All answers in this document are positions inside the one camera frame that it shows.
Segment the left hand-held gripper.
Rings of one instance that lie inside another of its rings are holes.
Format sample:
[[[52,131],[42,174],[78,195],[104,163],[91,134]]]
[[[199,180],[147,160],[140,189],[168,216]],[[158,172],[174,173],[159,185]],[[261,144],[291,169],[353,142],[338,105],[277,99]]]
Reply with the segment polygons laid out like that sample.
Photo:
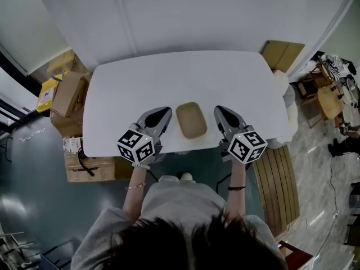
[[[163,160],[160,137],[172,118],[170,107],[158,107],[143,113],[118,139],[120,156],[135,165]]]

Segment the person's left forearm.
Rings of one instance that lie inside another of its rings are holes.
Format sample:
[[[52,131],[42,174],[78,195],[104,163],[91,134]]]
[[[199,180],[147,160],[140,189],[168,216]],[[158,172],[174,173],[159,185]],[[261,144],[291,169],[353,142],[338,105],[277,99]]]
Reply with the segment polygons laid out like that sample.
[[[134,168],[129,186],[144,183],[147,170],[145,168]],[[142,202],[144,197],[144,187],[129,190],[123,204],[123,212],[132,221],[136,221],[141,215]]]

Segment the white cushions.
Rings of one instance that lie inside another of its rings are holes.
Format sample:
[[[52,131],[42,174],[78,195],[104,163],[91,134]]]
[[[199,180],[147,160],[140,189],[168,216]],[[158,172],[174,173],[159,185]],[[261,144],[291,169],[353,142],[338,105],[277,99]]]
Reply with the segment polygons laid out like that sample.
[[[289,83],[288,76],[281,70],[274,70],[273,75],[278,83],[285,104],[288,118],[289,133],[287,135],[272,139],[271,145],[274,149],[290,143],[298,131],[298,107],[295,102],[295,90]]]

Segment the flat cardboard sheet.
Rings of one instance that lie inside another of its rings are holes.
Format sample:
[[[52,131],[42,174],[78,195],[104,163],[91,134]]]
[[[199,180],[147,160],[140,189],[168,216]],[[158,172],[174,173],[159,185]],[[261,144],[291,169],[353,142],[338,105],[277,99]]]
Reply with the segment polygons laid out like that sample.
[[[302,43],[268,40],[262,50],[262,56],[272,71],[287,72],[303,48]]]

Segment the wooden slat bench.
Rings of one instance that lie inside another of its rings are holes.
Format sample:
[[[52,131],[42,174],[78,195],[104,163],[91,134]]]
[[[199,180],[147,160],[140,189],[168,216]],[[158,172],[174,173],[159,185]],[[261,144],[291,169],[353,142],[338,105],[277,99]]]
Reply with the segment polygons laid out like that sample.
[[[265,223],[272,234],[287,231],[300,217],[298,189],[289,148],[266,148],[261,157],[252,162]]]

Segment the wooden chair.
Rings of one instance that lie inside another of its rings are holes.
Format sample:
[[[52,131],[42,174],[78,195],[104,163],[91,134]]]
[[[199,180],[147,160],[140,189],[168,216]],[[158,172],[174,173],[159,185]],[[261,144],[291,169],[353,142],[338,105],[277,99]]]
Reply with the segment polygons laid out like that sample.
[[[295,83],[295,88],[299,91],[301,99],[311,98],[317,94],[319,86],[316,79],[321,76],[322,72],[318,67],[315,67],[305,77]]]

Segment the gray shirt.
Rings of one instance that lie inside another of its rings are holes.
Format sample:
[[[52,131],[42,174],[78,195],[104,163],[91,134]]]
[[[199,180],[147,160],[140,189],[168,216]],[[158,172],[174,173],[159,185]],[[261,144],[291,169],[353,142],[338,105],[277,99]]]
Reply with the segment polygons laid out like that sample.
[[[255,215],[228,221],[225,207],[205,184],[162,179],[138,220],[103,210],[71,270],[287,270],[268,226]]]

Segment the white paper packets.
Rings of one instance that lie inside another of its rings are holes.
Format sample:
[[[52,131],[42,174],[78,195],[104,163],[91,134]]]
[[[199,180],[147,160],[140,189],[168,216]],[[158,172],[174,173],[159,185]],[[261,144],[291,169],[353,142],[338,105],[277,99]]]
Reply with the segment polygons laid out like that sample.
[[[62,139],[63,149],[76,154],[82,148],[82,137],[66,137]]]

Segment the closed brown cardboard box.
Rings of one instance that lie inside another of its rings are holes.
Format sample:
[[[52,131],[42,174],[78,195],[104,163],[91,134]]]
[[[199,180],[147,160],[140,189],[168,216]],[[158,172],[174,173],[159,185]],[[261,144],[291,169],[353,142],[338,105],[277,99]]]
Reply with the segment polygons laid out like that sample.
[[[73,111],[69,117],[64,117],[51,110],[50,120],[62,138],[81,137],[83,134],[83,112],[84,108],[82,107]]]

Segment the open brown cardboard box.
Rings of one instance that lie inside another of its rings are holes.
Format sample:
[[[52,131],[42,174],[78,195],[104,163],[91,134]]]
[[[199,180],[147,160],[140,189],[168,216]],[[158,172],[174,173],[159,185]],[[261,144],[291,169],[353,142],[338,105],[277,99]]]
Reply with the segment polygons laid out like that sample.
[[[51,110],[69,118],[73,112],[84,107],[91,73],[70,72],[59,82]]]

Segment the round wooden stool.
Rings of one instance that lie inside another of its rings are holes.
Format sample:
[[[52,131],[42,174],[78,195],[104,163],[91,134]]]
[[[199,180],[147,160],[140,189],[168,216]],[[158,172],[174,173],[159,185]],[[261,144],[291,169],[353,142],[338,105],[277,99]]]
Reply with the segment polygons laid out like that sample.
[[[334,120],[344,109],[336,86],[325,86],[318,89],[317,98],[325,120]]]

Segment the yellow plastic bin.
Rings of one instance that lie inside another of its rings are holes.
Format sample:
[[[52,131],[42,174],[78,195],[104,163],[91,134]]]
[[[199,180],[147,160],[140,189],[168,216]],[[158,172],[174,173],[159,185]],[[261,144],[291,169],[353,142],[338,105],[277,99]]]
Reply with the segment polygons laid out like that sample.
[[[70,71],[63,71],[61,74],[51,76],[47,81],[42,83],[36,105],[38,113],[44,113],[51,109],[57,87],[69,73]]]

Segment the striped clothes pile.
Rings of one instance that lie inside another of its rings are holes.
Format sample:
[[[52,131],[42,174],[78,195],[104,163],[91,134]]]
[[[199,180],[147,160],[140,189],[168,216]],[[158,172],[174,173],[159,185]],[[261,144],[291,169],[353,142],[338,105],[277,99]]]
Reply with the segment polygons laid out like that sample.
[[[334,77],[344,77],[350,74],[348,62],[337,55],[322,55],[321,59]]]

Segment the red chair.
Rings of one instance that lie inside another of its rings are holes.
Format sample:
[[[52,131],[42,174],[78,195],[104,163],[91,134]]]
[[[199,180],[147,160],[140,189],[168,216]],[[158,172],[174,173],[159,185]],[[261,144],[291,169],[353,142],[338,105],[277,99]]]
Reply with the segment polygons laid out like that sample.
[[[282,240],[280,240],[278,244],[278,248],[285,258],[288,270],[299,270],[313,258],[313,255],[306,253]]]

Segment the black window frame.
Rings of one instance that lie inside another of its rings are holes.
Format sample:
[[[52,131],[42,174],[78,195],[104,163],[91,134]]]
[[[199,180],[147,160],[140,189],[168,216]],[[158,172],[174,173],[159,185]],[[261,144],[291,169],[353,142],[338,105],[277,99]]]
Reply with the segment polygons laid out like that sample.
[[[0,123],[19,125],[36,108],[37,81],[0,43]]]

